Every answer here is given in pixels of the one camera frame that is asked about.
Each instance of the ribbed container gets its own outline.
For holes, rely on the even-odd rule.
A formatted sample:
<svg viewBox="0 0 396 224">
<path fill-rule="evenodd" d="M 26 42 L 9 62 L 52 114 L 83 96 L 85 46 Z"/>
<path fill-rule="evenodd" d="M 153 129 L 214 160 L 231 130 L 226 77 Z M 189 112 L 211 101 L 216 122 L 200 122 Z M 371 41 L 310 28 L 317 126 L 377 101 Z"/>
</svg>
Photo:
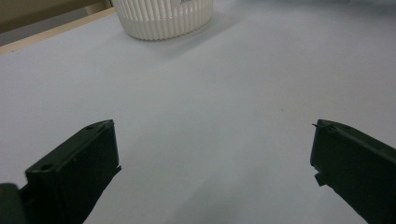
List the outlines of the ribbed container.
<svg viewBox="0 0 396 224">
<path fill-rule="evenodd" d="M 112 0 L 123 29 L 144 40 L 184 35 L 212 17 L 213 0 Z"/>
</svg>

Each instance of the wooden frame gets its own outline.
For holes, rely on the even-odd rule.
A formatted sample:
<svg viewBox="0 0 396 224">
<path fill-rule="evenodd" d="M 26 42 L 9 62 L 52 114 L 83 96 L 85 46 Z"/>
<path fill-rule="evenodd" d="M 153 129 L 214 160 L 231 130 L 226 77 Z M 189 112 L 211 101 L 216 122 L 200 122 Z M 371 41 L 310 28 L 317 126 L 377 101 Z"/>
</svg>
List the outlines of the wooden frame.
<svg viewBox="0 0 396 224">
<path fill-rule="evenodd" d="M 0 34 L 105 0 L 2 0 Z"/>
</svg>

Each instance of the white tabletop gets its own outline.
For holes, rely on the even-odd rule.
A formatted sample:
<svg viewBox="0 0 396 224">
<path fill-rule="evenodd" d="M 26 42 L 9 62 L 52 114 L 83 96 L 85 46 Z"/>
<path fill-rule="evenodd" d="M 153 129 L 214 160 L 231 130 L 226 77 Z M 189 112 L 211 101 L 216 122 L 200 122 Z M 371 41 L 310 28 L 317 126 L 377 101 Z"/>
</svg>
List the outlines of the white tabletop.
<svg viewBox="0 0 396 224">
<path fill-rule="evenodd" d="M 204 28 L 139 41 L 116 14 L 0 56 L 0 181 L 114 119 L 122 171 L 85 223 L 365 223 L 319 187 L 317 119 L 396 147 L 390 4 L 217 0 Z"/>
</svg>

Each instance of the white basket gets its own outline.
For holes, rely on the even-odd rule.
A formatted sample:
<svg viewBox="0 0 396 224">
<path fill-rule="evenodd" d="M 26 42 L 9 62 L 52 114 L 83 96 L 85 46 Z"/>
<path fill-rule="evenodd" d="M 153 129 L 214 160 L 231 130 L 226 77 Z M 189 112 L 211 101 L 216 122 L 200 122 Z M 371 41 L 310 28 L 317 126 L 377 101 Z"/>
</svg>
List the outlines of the white basket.
<svg viewBox="0 0 396 224">
<path fill-rule="evenodd" d="M 184 35 L 212 17 L 213 0 L 112 0 L 123 29 L 145 40 Z"/>
</svg>

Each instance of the table edge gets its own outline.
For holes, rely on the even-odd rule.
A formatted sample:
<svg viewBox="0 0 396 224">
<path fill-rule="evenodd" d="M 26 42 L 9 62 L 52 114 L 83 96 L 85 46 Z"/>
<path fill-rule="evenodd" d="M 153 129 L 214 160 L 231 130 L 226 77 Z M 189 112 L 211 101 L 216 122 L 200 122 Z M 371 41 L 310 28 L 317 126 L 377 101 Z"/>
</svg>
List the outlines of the table edge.
<svg viewBox="0 0 396 224">
<path fill-rule="evenodd" d="M 39 41 L 51 38 L 51 37 L 53 37 L 55 35 L 59 35 L 59 34 L 64 33 L 66 31 L 69 31 L 69 30 L 72 30 L 74 28 L 77 28 L 77 27 L 79 27 L 81 25 L 87 24 L 87 23 L 89 23 L 91 21 L 96 21 L 96 20 L 101 19 L 101 18 L 103 18 L 105 16 L 113 14 L 114 12 L 115 12 L 114 7 L 111 7 L 111 8 L 108 8 L 106 10 L 100 11 L 98 13 L 92 14 L 90 16 L 78 19 L 76 21 L 71 21 L 71 22 L 69 22 L 67 24 L 52 28 L 52 29 L 50 29 L 48 31 L 39 33 L 37 35 L 31 35 L 31 36 L 26 37 L 26 38 L 24 38 L 22 40 L 18 40 L 18 41 L 12 42 L 10 44 L 1 46 L 0 47 L 0 55 L 11 53 L 11 52 L 14 52 L 14 51 L 19 50 L 19 49 L 24 49 L 24 48 L 29 47 L 29 46 L 31 46 L 31 45 L 39 42 Z"/>
</svg>

